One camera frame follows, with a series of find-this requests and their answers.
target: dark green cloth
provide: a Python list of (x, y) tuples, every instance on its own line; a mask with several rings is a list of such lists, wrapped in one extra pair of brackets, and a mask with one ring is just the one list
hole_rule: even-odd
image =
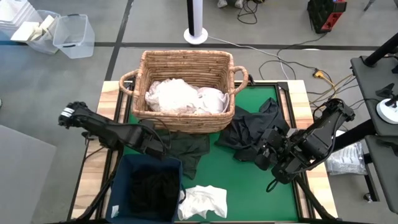
[[(169, 132), (159, 132), (166, 145), (169, 145)], [(172, 148), (167, 155), (181, 160), (183, 174), (194, 179), (201, 156), (210, 152), (208, 134), (187, 134), (183, 132), (171, 133)]]

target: green mat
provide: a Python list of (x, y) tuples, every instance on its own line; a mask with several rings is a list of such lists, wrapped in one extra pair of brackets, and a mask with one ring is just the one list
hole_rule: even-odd
[[(236, 96), (236, 105), (255, 113), (268, 98), (277, 100), (274, 87), (246, 87)], [(130, 123), (136, 119), (130, 116)], [(210, 134), (210, 153), (203, 156), (194, 180), (183, 178), (185, 188), (212, 185), (227, 190), (227, 218), (207, 212), (207, 219), (199, 215), (188, 221), (297, 221), (291, 184), (279, 184), (271, 193), (266, 187), (274, 178), (251, 162), (233, 159), (235, 150), (215, 146), (219, 133)], [(137, 153), (125, 148), (125, 154)]]

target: navy blue bin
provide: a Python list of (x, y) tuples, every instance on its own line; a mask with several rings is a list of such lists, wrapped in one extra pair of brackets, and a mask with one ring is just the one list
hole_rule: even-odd
[(171, 218), (171, 220), (168, 221), (160, 221), (156, 220), (156, 218), (154, 218), (153, 220), (142, 219), (139, 217), (135, 217), (134, 214), (131, 212), (131, 207), (134, 206), (134, 203), (129, 201), (131, 175), (133, 172), (143, 167), (150, 167), (151, 169), (153, 168), (155, 170), (175, 169), (179, 173), (178, 176), (180, 180), (180, 190), (182, 190), (182, 163), (180, 160), (174, 158), (165, 158), (164, 160), (160, 161), (145, 154), (129, 154), (122, 156), (119, 167), (116, 171), (114, 182), (111, 186), (111, 196), (109, 198), (108, 208), (106, 210), (107, 221), (114, 224), (174, 223), (174, 220), (177, 217), (179, 201), (178, 197), (177, 201), (175, 202), (174, 216)]

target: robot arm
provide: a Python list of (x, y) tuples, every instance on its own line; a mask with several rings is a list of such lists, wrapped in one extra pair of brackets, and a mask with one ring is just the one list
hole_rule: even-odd
[(158, 159), (165, 156), (165, 145), (154, 131), (154, 123), (144, 120), (139, 124), (119, 124), (92, 112), (84, 102), (69, 103), (61, 112), (58, 124), (66, 127), (84, 128), (99, 142), (109, 148), (130, 147), (137, 152), (148, 154)]
[(255, 148), (256, 165), (262, 170), (274, 165), (272, 174), (276, 181), (288, 184), (298, 173), (326, 160), (333, 152), (336, 130), (345, 121), (354, 120), (355, 114), (339, 99), (331, 99), (325, 106), (321, 118), (289, 138), (286, 137), (287, 124), (276, 124), (266, 130)]

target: wooden table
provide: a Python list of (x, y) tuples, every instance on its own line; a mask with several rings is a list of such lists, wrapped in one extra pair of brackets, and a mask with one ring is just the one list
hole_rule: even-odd
[[(287, 82), (289, 86), (290, 100), (292, 103), (292, 109), (297, 128), (306, 129), (313, 123), (313, 119), (304, 82), (302, 80), (289, 80), (289, 81), (284, 80), (283, 82)], [(118, 93), (119, 93), (119, 87), (117, 81), (104, 82), (96, 112), (109, 119), (113, 119)], [(280, 95), (281, 95), (282, 106), (284, 108), (283, 111), (285, 117), (289, 118), (289, 111), (287, 109), (287, 100), (284, 91), (281, 90)], [(124, 106), (125, 103), (122, 103), (119, 122), (121, 122), (124, 118), (124, 112), (123, 112)], [(86, 154), (88, 155), (99, 148), (100, 148), (99, 142), (92, 141), (90, 142), (90, 146)], [(80, 183), (76, 193), (76, 198), (74, 201), (72, 218), (79, 217), (86, 210), (87, 206), (92, 202), (96, 194), (99, 192), (104, 172), (106, 153), (107, 151), (103, 149), (102, 151), (97, 152), (96, 154), (92, 155), (89, 159), (87, 159), (87, 161), (85, 161), (81, 173)], [(335, 202), (333, 200), (333, 195), (330, 189), (330, 184), (326, 173), (325, 165), (324, 164), (319, 165), (313, 170), (308, 171), (307, 176), (308, 176), (308, 183), (310, 184), (310, 189), (317, 197), (319, 202), (326, 208), (326, 210), (331, 215), (337, 217)], [(300, 190), (300, 187), (299, 187), (299, 194), (300, 194), (300, 202), (303, 208), (303, 216), (309, 217), (306, 198), (304, 196), (304, 193)]]

